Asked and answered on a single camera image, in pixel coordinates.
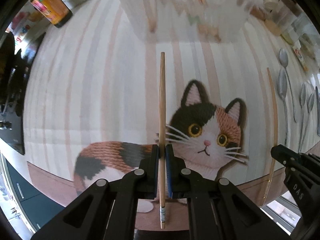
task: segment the pink nose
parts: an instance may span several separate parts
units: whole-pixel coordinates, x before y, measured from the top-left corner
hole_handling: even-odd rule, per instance
[[[208,140],[205,140],[203,143],[204,143],[205,146],[210,146],[211,145],[211,142],[208,141]]]

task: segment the silver utensil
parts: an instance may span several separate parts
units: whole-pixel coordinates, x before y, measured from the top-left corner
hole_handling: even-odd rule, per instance
[[[284,118],[285,118],[285,137],[284,137],[284,146],[287,146],[288,140],[288,110],[287,104],[285,102],[285,97],[287,95],[287,77],[285,75],[284,68],[280,69],[279,79],[278,79],[278,94],[284,105]]]
[[[303,119],[304,119],[304,105],[306,104],[306,84],[303,83],[301,87],[300,93],[300,106],[301,106],[301,129],[300,129],[300,139],[299,139],[299,147],[298,152],[301,151],[301,144],[302,144],[302,131],[303,131]]]
[[[317,134],[320,136],[320,98],[319,98],[318,87],[316,87],[316,98],[317,98]]]
[[[308,99],[308,104],[307,104],[307,109],[308,109],[308,119],[307,119],[307,124],[306,124],[306,127],[304,129],[304,134],[303,134],[303,138],[302,138],[302,143],[301,143],[301,147],[304,143],[304,140],[306,138],[306,134],[307,134],[307,130],[308,130],[308,126],[309,126],[309,120],[310,120],[310,112],[312,111],[313,109],[313,105],[315,103],[315,94],[314,93],[311,93],[309,99]]]
[[[294,119],[295,122],[297,122],[296,108],[295,108],[295,105],[294,105],[294,98],[293,98],[291,83],[290,83],[290,79],[289,79],[289,75],[288,75],[288,71],[287,71],[287,66],[288,66],[288,63],[289,63],[288,53],[283,48],[281,48],[279,50],[279,62],[284,67],[285,73],[287,74],[288,83],[289,83],[289,89],[290,89],[291,98],[292,98],[293,119]]]

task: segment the calico cat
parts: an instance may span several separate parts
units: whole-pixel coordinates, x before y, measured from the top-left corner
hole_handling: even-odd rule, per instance
[[[174,154],[185,160],[186,166],[203,177],[215,179],[220,168],[238,160],[241,146],[241,122],[244,103],[236,98],[224,109],[210,103],[201,82],[191,80],[187,85],[181,107],[167,125],[167,141]],[[96,180],[121,179],[135,170],[140,160],[149,156],[152,145],[126,142],[96,142],[83,149],[76,159],[74,185],[82,193]],[[152,202],[139,200],[138,212],[149,212]]]
[[[245,105],[240,98],[232,100],[226,108],[209,101],[203,84],[191,80],[187,85],[181,107],[167,125],[174,155],[184,159],[186,166],[204,178],[215,179],[220,168],[239,156],[241,125]]]

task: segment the cat mouth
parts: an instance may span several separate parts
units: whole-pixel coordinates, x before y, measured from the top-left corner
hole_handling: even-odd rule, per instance
[[[202,151],[200,151],[200,152],[198,152],[198,153],[201,153],[201,152],[204,152],[205,154],[207,154],[208,156],[210,156],[210,154],[207,153],[207,147],[205,147],[204,150],[202,150]]]

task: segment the silver rivet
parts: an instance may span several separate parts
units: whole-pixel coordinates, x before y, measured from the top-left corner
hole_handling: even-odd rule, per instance
[[[189,170],[188,168],[184,168],[184,169],[181,170],[181,173],[183,175],[189,175],[189,174],[191,174],[191,170]]]
[[[136,174],[136,175],[142,175],[144,173],[144,170],[143,169],[136,169],[135,171],[134,171],[134,174]]]
[[[229,180],[226,179],[226,178],[221,178],[221,179],[219,179],[219,183],[220,183],[221,185],[223,185],[223,186],[226,186],[226,185],[229,184]]]
[[[107,184],[107,181],[105,179],[98,179],[97,180],[97,186],[98,187],[102,187],[102,186],[104,186],[106,184]]]

